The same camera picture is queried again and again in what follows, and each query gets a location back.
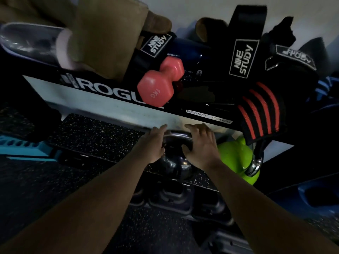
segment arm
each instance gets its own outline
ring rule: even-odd
[[[288,213],[234,173],[220,159],[214,133],[204,124],[186,125],[193,138],[186,158],[201,168],[223,196],[256,254],[339,253],[339,248],[306,222]]]
[[[102,253],[144,168],[164,153],[166,125],[142,136],[116,165],[94,178],[0,247],[0,253]]]

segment hole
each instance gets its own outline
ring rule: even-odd
[[[23,141],[18,141],[17,143],[15,143],[15,146],[20,146],[22,145]]]

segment person's right hand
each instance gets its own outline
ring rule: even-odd
[[[190,130],[193,139],[192,151],[186,145],[181,146],[187,160],[204,171],[222,164],[214,133],[205,124],[185,124],[185,127]]]

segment forearm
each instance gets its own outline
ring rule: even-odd
[[[147,164],[127,155],[21,231],[0,253],[102,253]]]
[[[256,254],[334,253],[338,248],[225,165],[206,171]]]

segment hand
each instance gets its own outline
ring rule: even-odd
[[[182,151],[187,160],[204,171],[217,164],[222,164],[214,133],[205,124],[186,124],[192,134],[192,151],[182,145]]]
[[[166,128],[167,125],[162,125],[160,128],[152,128],[150,132],[140,137],[131,153],[146,159],[147,163],[156,162],[165,153],[165,149],[162,148],[162,140]]]

